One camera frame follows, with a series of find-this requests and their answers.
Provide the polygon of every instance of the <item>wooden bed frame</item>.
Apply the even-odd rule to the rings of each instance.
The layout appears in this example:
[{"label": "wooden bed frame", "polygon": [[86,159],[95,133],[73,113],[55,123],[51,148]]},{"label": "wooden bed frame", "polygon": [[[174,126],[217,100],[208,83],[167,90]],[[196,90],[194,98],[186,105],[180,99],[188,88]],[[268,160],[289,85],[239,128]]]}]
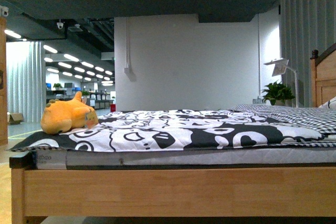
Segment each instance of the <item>wooden bed frame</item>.
[{"label": "wooden bed frame", "polygon": [[[313,104],[336,95],[336,44],[313,52]],[[304,167],[36,170],[10,158],[12,224],[47,216],[335,217],[336,164]]]}]

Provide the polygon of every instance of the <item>plant pot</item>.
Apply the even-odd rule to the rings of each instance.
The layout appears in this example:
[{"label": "plant pot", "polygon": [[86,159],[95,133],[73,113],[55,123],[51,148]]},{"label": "plant pot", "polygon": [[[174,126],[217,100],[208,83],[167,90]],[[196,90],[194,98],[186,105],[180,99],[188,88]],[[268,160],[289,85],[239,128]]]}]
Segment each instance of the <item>plant pot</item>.
[{"label": "plant pot", "polygon": [[275,102],[275,105],[276,105],[276,106],[285,106],[285,103],[282,102],[282,101],[280,101],[280,100],[277,100],[277,101]]}]

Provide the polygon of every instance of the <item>red object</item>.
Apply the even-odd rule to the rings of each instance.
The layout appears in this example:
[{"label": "red object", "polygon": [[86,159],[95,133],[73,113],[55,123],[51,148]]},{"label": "red object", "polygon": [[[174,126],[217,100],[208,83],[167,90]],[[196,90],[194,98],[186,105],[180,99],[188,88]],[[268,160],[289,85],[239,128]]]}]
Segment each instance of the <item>red object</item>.
[{"label": "red object", "polygon": [[111,106],[111,112],[115,112],[116,105],[115,104],[111,104],[110,106]]}]

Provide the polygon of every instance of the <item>stuffed toy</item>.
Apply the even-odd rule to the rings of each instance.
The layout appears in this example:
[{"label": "stuffed toy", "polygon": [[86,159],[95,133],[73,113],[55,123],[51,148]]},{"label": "stuffed toy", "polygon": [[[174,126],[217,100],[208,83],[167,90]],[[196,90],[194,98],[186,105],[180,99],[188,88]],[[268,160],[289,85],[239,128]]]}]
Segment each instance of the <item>stuffed toy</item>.
[{"label": "stuffed toy", "polygon": [[47,134],[57,134],[74,128],[86,126],[89,115],[89,127],[98,123],[94,108],[81,101],[82,93],[78,91],[70,101],[50,100],[44,109],[41,128]]}]

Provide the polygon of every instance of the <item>headboard finial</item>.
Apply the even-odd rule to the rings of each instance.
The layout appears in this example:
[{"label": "headboard finial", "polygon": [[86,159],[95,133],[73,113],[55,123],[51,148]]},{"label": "headboard finial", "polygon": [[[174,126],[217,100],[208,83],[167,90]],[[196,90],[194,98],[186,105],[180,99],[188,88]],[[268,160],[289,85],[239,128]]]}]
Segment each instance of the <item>headboard finial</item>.
[{"label": "headboard finial", "polygon": [[318,50],[313,50],[312,52],[311,52],[311,54],[312,54],[312,57],[310,58],[311,60],[312,59],[317,59],[318,57],[319,57],[319,51]]}]

